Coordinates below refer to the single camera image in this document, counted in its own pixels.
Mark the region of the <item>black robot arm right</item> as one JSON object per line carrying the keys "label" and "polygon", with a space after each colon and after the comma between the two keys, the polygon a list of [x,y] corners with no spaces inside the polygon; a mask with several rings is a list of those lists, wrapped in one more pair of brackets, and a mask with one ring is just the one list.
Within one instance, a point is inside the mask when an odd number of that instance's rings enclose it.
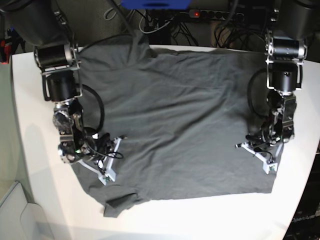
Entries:
{"label": "black robot arm right", "polygon": [[[53,124],[59,133],[58,154],[67,164],[79,163],[106,185],[116,180],[113,169],[122,136],[99,136],[105,109],[98,93],[80,79],[79,48],[75,34],[59,6],[49,0],[3,0],[0,12],[13,29],[33,46],[33,56],[42,78],[42,94],[54,103]],[[86,127],[79,98],[88,91],[97,100],[100,120],[96,128]]]}

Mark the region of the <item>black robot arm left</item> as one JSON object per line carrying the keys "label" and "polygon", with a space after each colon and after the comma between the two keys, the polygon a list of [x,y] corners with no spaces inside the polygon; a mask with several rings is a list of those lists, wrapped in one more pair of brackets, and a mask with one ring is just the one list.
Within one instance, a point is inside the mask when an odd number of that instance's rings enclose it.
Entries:
{"label": "black robot arm left", "polygon": [[[249,109],[263,123],[246,142],[236,145],[262,162],[268,175],[278,170],[278,156],[284,144],[295,136],[294,114],[297,100],[294,92],[303,85],[303,64],[308,55],[307,38],[320,16],[318,0],[282,0],[274,9],[274,23],[265,34],[266,67],[258,70],[247,85]],[[252,87],[255,79],[266,74],[268,114],[258,113],[253,106]]]}

